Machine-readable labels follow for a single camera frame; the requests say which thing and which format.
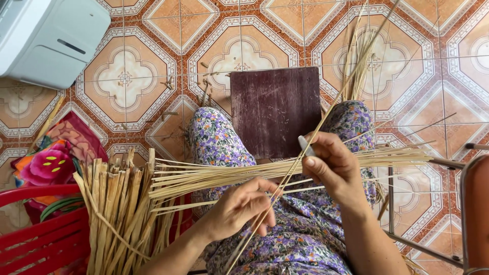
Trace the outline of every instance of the woman's right hand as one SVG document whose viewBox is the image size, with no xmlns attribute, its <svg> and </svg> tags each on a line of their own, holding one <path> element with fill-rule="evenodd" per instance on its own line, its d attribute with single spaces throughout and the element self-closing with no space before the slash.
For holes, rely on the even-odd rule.
<svg viewBox="0 0 489 275">
<path fill-rule="evenodd" d="M 305 136 L 312 137 L 312 132 Z M 364 215 L 370 206 L 365 197 L 358 159 L 335 134 L 318 132 L 311 146 L 317 157 L 302 159 L 302 173 L 322 182 L 341 210 Z"/>
</svg>

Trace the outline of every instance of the small knife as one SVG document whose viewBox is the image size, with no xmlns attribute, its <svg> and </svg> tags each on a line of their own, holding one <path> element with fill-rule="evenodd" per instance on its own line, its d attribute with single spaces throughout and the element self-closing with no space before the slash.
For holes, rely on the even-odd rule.
<svg viewBox="0 0 489 275">
<path fill-rule="evenodd" d="M 307 144 L 308 144 L 306 138 L 304 136 L 299 136 L 297 139 L 299 140 L 299 144 L 301 145 L 301 148 L 304 151 L 307 147 Z M 315 157 L 316 153 L 314 153 L 314 150 L 312 149 L 312 147 L 309 146 L 309 148 L 307 148 L 307 150 L 305 152 L 305 155 L 306 155 L 306 157 Z"/>
</svg>

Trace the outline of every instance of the wooden board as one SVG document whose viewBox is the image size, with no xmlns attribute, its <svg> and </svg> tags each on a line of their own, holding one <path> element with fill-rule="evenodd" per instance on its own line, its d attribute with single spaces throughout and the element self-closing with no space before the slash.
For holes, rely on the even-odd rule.
<svg viewBox="0 0 489 275">
<path fill-rule="evenodd" d="M 317 67 L 230 74 L 232 124 L 257 159 L 299 155 L 299 135 L 321 120 Z"/>
</svg>

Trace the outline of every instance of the tiled floor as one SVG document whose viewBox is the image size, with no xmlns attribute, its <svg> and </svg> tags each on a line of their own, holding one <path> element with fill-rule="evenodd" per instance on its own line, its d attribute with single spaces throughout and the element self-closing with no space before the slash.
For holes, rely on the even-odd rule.
<svg viewBox="0 0 489 275">
<path fill-rule="evenodd" d="M 1 190 L 13 188 L 10 161 L 29 147 L 60 95 L 67 98 L 58 117 L 75 111 L 107 150 L 122 153 L 135 146 L 140 162 L 149 147 L 163 158 L 191 159 L 182 133 L 199 106 L 204 78 L 214 90 L 212 105 L 229 113 L 226 72 L 321 66 L 321 94 L 331 102 L 341 86 L 348 34 L 362 5 L 344 0 L 98 1 L 110 11 L 112 24 L 75 86 L 54 91 L 0 79 Z M 378 28 L 393 2 L 371 0 L 359 25 Z M 488 143 L 488 29 L 488 0 L 400 2 L 375 44 L 361 95 L 377 124 L 395 116 L 378 130 L 379 142 L 456 112 L 402 140 L 434 140 L 427 145 L 432 155 L 461 161 L 475 154 L 463 149 L 466 142 Z M 168 88 L 164 82 L 170 78 L 174 86 Z M 396 233 L 461 255 L 459 175 L 438 166 L 396 172 Z M 0 208 L 0 233 L 28 225 L 20 209 Z M 400 248 L 431 275 L 460 274 Z"/>
</svg>

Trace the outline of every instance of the woman's left hand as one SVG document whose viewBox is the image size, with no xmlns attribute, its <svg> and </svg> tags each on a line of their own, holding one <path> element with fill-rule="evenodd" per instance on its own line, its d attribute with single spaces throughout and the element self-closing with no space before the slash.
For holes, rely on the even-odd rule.
<svg viewBox="0 0 489 275">
<path fill-rule="evenodd" d="M 254 178 L 240 186 L 232 186 L 197 222 L 197 226 L 203 231 L 208 242 L 228 238 L 237 233 L 247 221 L 253 222 L 254 217 L 268 210 L 271 202 L 265 191 L 273 193 L 277 188 L 273 182 L 261 178 Z M 270 209 L 257 233 L 265 236 L 267 226 L 275 226 L 273 209 Z"/>
</svg>

